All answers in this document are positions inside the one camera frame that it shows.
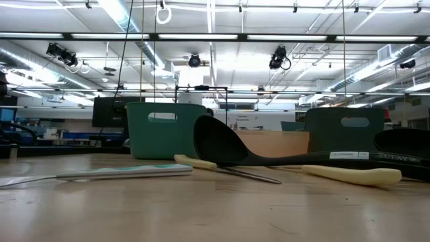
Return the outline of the black ladle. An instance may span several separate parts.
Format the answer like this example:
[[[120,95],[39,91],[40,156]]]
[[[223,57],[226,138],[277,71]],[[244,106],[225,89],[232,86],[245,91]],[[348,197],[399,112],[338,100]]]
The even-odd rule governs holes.
[[[348,169],[397,169],[402,176],[430,183],[430,160],[381,151],[321,151],[289,157],[262,157],[250,151],[223,122],[200,116],[193,126],[194,147],[201,160],[224,166],[322,165]]]

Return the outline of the cream-handled table knife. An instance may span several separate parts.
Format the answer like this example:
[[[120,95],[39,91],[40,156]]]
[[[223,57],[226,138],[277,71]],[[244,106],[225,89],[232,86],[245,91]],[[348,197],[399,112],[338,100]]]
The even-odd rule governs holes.
[[[402,179],[402,173],[397,169],[346,169],[320,165],[303,165],[301,170],[321,177],[334,179],[361,186],[390,186]]]
[[[256,175],[256,174],[252,174],[252,173],[247,173],[244,171],[238,171],[238,170],[227,168],[227,167],[221,167],[221,166],[218,166],[217,164],[215,164],[213,162],[189,158],[186,155],[174,155],[174,160],[178,164],[190,165],[193,168],[205,169],[205,170],[214,171],[214,172],[218,172],[218,173],[225,173],[225,174],[229,174],[229,175],[245,177],[245,178],[254,179],[254,180],[258,180],[261,182],[267,182],[267,183],[271,183],[271,184],[281,184],[281,181],[276,180],[276,179],[272,179],[269,177],[264,177],[264,176]]]

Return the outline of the black serving spoon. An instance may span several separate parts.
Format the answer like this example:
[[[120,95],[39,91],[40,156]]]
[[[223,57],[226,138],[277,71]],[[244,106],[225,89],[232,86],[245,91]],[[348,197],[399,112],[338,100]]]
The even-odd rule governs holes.
[[[430,130],[384,130],[374,137],[374,144],[379,151],[430,159]]]

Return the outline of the teal plastic bin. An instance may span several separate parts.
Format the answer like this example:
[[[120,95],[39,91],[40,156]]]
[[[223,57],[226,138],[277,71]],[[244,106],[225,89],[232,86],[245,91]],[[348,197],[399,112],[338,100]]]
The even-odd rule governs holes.
[[[194,124],[207,114],[197,104],[130,102],[126,105],[131,155],[136,159],[196,158]]]

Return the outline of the orange plastic tray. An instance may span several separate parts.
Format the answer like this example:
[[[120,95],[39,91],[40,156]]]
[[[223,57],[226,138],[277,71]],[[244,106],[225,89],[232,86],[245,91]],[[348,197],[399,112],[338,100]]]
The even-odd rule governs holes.
[[[307,153],[309,133],[305,131],[236,130],[246,147],[262,157],[288,157]]]

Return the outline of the black computer monitor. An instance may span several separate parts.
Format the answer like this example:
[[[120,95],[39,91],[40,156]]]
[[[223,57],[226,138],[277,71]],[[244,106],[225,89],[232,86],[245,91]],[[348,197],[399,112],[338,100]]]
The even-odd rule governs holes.
[[[93,105],[92,127],[125,128],[127,126],[126,104],[144,100],[144,97],[96,97]]]

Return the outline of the blue plastic bin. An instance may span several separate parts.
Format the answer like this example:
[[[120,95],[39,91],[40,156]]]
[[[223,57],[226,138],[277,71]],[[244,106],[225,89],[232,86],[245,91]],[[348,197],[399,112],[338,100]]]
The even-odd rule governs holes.
[[[384,129],[382,108],[313,108],[305,115],[308,152],[375,151],[374,137]]]

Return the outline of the black curved tube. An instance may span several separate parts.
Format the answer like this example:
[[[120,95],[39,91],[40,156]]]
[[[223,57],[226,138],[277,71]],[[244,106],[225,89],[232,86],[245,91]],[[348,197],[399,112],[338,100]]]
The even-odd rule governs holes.
[[[14,128],[24,130],[25,132],[29,133],[32,136],[32,140],[30,142],[23,141],[21,138],[13,136],[12,133],[6,133],[3,130],[4,127],[14,127]],[[6,140],[10,141],[11,143],[15,143],[17,145],[34,146],[34,145],[37,145],[37,143],[38,143],[37,134],[32,129],[29,129],[25,126],[21,126],[19,124],[13,124],[13,123],[1,121],[1,120],[0,120],[0,136],[5,138]]]

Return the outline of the black overhead frame bar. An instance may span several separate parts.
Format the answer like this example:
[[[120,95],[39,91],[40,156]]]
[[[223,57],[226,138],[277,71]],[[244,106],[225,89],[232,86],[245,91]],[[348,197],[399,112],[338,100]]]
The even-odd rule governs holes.
[[[340,44],[430,44],[430,36],[366,36],[316,34],[159,34],[0,32],[0,40],[137,41],[151,42],[296,42]]]

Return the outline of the black frame rail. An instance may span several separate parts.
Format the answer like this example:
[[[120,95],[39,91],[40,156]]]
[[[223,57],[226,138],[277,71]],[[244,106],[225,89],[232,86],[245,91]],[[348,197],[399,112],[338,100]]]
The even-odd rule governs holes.
[[[8,159],[12,150],[17,151],[17,157],[81,155],[92,153],[130,154],[129,147],[20,147],[16,145],[0,145],[0,159]]]

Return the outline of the silver ventilation duct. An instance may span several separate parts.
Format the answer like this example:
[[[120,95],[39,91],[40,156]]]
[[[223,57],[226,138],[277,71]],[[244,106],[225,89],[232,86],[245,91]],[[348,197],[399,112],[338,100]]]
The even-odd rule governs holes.
[[[0,48],[0,56],[5,56],[15,61],[19,65],[16,69],[27,69],[45,82],[70,81],[83,89],[95,89],[95,87],[85,84],[82,78],[66,70],[64,67],[60,67],[43,58],[41,60],[38,60],[38,57],[34,59],[34,54],[29,53],[27,56],[21,56],[18,52],[11,52],[4,48]]]
[[[330,84],[325,91],[336,92],[345,86],[354,84],[367,77],[370,77],[382,69],[399,65],[411,61],[422,55],[426,50],[430,50],[430,44],[407,44],[395,45],[387,44],[377,50],[377,57],[373,58],[358,67],[347,71],[345,76],[339,77]]]

